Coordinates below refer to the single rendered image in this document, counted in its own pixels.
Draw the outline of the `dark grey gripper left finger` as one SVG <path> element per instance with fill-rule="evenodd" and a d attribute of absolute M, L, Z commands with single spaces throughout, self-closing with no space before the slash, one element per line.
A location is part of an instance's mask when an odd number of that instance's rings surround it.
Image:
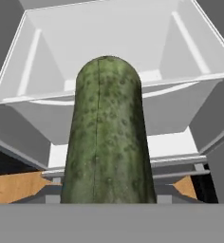
<path fill-rule="evenodd" d="M 47 185 L 33 196 L 27 196 L 15 201 L 15 204 L 48 204 L 60 203 L 61 185 Z"/>

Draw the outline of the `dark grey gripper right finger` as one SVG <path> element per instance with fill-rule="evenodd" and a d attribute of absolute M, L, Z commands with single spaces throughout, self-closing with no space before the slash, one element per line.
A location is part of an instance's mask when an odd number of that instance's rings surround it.
<path fill-rule="evenodd" d="M 198 200 L 181 194 L 173 185 L 156 185 L 155 191 L 159 204 L 197 204 Z"/>

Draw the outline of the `clear plastic tupperware container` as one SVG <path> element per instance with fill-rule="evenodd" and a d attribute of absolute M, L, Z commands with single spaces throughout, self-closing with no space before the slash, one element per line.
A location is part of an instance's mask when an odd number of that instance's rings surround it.
<path fill-rule="evenodd" d="M 0 71 L 0 150 L 62 167 L 75 80 L 113 55 L 140 75 L 152 159 L 193 156 L 190 123 L 224 80 L 224 39 L 197 0 L 92 0 L 28 9 Z"/>

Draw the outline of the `green cucumber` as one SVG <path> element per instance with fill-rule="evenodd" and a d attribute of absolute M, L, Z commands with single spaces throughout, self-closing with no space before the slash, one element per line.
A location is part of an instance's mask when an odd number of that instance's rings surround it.
<path fill-rule="evenodd" d="M 139 74 L 125 60 L 91 60 L 76 79 L 63 203 L 155 203 Z"/>

